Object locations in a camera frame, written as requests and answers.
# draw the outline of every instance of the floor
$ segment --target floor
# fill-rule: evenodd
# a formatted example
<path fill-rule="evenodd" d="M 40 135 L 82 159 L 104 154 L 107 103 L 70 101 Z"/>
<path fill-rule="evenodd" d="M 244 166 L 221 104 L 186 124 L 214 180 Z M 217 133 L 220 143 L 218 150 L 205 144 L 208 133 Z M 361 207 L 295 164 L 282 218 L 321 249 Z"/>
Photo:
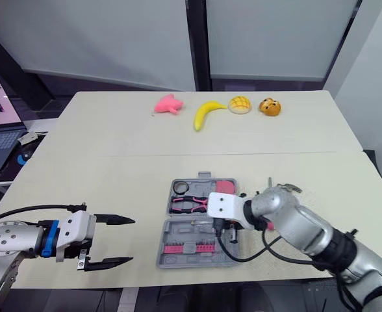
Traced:
<path fill-rule="evenodd" d="M 116 312 L 122 289 L 12 289 L 3 312 Z M 134 312 L 343 312 L 334 279 L 142 287 Z"/>

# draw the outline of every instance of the pink toy fish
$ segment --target pink toy fish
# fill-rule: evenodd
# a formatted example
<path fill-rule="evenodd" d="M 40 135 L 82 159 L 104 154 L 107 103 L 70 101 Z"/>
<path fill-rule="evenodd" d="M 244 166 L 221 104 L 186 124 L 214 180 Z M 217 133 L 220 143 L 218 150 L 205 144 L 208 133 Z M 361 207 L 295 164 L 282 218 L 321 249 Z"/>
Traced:
<path fill-rule="evenodd" d="M 155 105 L 155 112 L 170 112 L 174 115 L 178 114 L 178 110 L 183 106 L 183 102 L 178 101 L 173 97 L 173 94 L 168 94 L 158 101 Z"/>

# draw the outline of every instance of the tabletop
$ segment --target tabletop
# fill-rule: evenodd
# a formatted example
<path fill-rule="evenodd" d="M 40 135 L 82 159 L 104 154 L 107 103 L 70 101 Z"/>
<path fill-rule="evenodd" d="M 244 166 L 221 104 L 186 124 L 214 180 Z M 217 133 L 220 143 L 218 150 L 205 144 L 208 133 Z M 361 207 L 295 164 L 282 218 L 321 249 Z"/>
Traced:
<path fill-rule="evenodd" d="M 196 177 L 210 171 L 213 177 L 233 177 L 248 196 L 274 183 L 292 183 L 303 189 L 301 202 L 341 231 L 359 230 L 357 239 L 382 257 L 382 179 L 363 152 L 287 153 L 262 155 L 170 155 L 56 157 L 34 155 L 19 173 L 0 203 L 0 213 L 38 204 L 87 203 L 90 213 L 114 213 L 135 224 L 98 224 L 92 261 L 105 257 L 134 257 L 132 261 L 99 272 L 76 271 L 77 260 L 55 263 L 26 259 L 14 287 L 106 288 L 281 280 L 329 276 L 311 266 L 284 263 L 266 253 L 229 268 L 161 269 L 155 262 L 162 225 L 169 218 L 166 202 L 173 179 Z M 16 218 L 35 222 L 59 219 L 60 210 L 21 213 Z M 268 233 L 272 240 L 275 233 Z M 262 248 L 260 233 L 243 231 L 241 256 Z M 302 259 L 284 241 L 274 249 Z"/>
<path fill-rule="evenodd" d="M 305 92 L 174 92 L 184 102 L 178 115 L 155 113 L 167 92 L 79 92 L 70 101 L 40 146 L 37 156 L 80 155 L 228 155 L 362 151 L 327 91 Z M 208 113 L 200 132 L 194 115 L 206 101 L 227 105 L 246 96 L 252 110 Z M 280 101 L 281 113 L 258 110 L 267 97 Z"/>

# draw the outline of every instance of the toy food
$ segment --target toy food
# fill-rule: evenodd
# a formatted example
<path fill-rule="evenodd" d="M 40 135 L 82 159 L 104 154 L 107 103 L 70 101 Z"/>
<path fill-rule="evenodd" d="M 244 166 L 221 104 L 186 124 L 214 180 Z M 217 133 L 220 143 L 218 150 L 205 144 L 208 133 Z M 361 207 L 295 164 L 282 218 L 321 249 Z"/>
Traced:
<path fill-rule="evenodd" d="M 202 104 L 196 112 L 196 117 L 194 118 L 194 129 L 200 131 L 204 124 L 205 115 L 213 111 L 214 109 L 227 109 L 227 106 L 222 105 L 215 101 L 210 101 Z"/>
<path fill-rule="evenodd" d="M 259 109 L 263 111 L 265 115 L 276 116 L 281 112 L 281 104 L 278 101 L 275 101 L 271 97 L 268 97 L 261 101 Z"/>
<path fill-rule="evenodd" d="M 246 114 L 250 109 L 250 101 L 244 96 L 234 97 L 229 102 L 229 110 L 235 114 Z"/>
<path fill-rule="evenodd" d="M 178 110 L 183 106 L 183 102 L 178 101 L 173 97 L 173 94 L 168 94 L 161 98 L 155 105 L 155 112 L 170 112 L 174 115 L 178 114 Z"/>

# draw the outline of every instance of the gray tool case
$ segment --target gray tool case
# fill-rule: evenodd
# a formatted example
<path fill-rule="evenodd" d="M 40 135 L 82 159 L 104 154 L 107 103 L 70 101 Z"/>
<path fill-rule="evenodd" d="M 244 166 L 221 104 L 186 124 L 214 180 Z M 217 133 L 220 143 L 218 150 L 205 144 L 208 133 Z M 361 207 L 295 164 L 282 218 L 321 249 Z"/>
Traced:
<path fill-rule="evenodd" d="M 182 181 L 188 185 L 184 194 L 177 194 L 173 190 L 174 184 Z M 229 267 L 235 262 L 221 249 L 214 235 L 212 218 L 207 211 L 192 211 L 190 213 L 173 213 L 180 209 L 192 209 L 199 203 L 190 201 L 173 202 L 173 198 L 184 196 L 208 198 L 211 192 L 216 191 L 217 181 L 229 181 L 235 187 L 234 179 L 214 179 L 210 172 L 199 172 L 197 179 L 175 179 L 171 183 L 167 204 L 167 214 L 160 239 L 157 266 L 159 268 L 201 268 L 201 267 Z M 225 230 L 223 242 L 233 255 L 238 255 L 236 244 L 230 243 L 231 230 Z"/>

